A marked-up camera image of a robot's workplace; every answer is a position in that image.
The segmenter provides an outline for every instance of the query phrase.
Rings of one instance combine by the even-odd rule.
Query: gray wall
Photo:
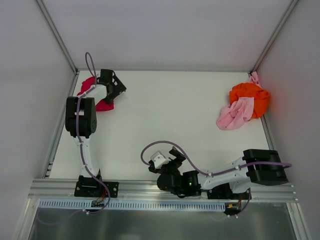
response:
[[[302,0],[258,73],[267,118],[314,239],[320,236],[320,1]]]
[[[72,73],[33,0],[0,2],[0,239],[41,175]]]
[[[44,0],[78,68],[248,72],[291,0]]]

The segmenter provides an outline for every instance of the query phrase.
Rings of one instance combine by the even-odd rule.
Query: white table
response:
[[[97,112],[95,152],[103,179],[156,180],[140,160],[149,143],[168,140],[180,145],[200,169],[227,164],[246,149],[268,149],[260,119],[243,127],[222,131],[216,125],[229,91],[248,79],[240,72],[116,71],[127,91],[118,96],[112,111]],[[89,78],[81,71],[74,90]],[[160,144],[147,150],[148,162],[157,150],[169,156],[172,146]],[[63,130],[50,178],[77,179],[80,174],[77,147]],[[190,171],[187,161],[181,172]]]

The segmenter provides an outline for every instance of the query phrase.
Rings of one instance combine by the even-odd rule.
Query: orange cloth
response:
[[[238,101],[241,97],[254,98],[254,107],[252,119],[258,119],[266,112],[268,103],[270,101],[270,94],[268,91],[262,89],[254,83],[240,83],[232,88],[230,91],[230,104]]]

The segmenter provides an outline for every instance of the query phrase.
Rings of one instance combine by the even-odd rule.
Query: pink cloth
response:
[[[246,82],[261,87],[256,72],[253,72]],[[232,105],[228,104],[221,109],[216,125],[221,130],[233,130],[242,127],[245,122],[251,119],[254,105],[254,97],[239,97],[238,101],[233,102]]]

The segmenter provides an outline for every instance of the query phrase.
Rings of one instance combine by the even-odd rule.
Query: gray floor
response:
[[[45,222],[61,221],[73,210],[41,208]],[[221,212],[105,210],[82,212],[56,226],[33,223],[29,240],[294,240],[287,206],[250,203],[238,219]]]

